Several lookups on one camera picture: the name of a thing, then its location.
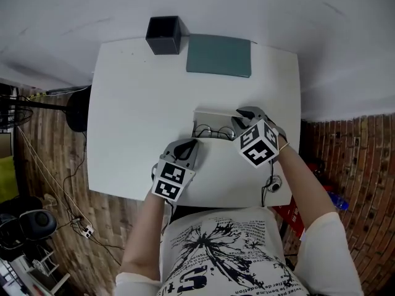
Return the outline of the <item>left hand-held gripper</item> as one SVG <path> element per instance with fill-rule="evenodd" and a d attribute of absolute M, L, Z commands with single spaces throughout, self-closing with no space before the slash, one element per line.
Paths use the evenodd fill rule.
<path fill-rule="evenodd" d="M 197 139 L 179 139 L 171 142 L 151 170 L 151 192 L 176 202 L 196 175 L 193 168 L 198 149 Z"/>

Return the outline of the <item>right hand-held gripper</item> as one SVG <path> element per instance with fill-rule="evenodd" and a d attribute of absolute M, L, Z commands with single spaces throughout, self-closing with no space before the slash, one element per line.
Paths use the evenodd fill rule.
<path fill-rule="evenodd" d="M 231 124 L 235 135 L 239 135 L 240 155 L 254 168 L 275 163 L 281 150 L 278 138 L 288 142 L 285 131 L 259 107 L 240 107 L 236 111 L 241 117 L 231 117 Z"/>

